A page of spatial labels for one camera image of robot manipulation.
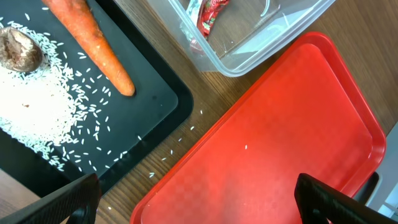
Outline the orange carrot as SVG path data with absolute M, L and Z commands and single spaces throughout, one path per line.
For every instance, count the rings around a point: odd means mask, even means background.
M 120 94 L 133 96 L 135 86 L 104 34 L 85 0 L 43 0 L 53 15 L 64 25 Z

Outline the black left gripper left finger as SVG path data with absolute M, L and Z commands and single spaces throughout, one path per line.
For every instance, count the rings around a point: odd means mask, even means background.
M 4 217 L 1 223 L 94 224 L 101 199 L 101 187 L 95 173 L 87 174 L 40 200 Z

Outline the brown food scrap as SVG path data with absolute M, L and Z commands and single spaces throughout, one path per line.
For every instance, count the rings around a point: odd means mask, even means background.
M 1 66 L 16 72 L 38 69 L 44 55 L 28 35 L 13 28 L 1 28 Z

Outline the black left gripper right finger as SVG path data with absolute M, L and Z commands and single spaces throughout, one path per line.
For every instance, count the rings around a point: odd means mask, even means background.
M 397 224 L 305 173 L 298 176 L 294 197 L 303 224 Z

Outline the red snack wrapper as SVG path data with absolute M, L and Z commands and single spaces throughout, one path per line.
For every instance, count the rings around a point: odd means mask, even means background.
M 218 14 L 229 0 L 190 0 L 186 13 L 200 34 L 208 40 Z

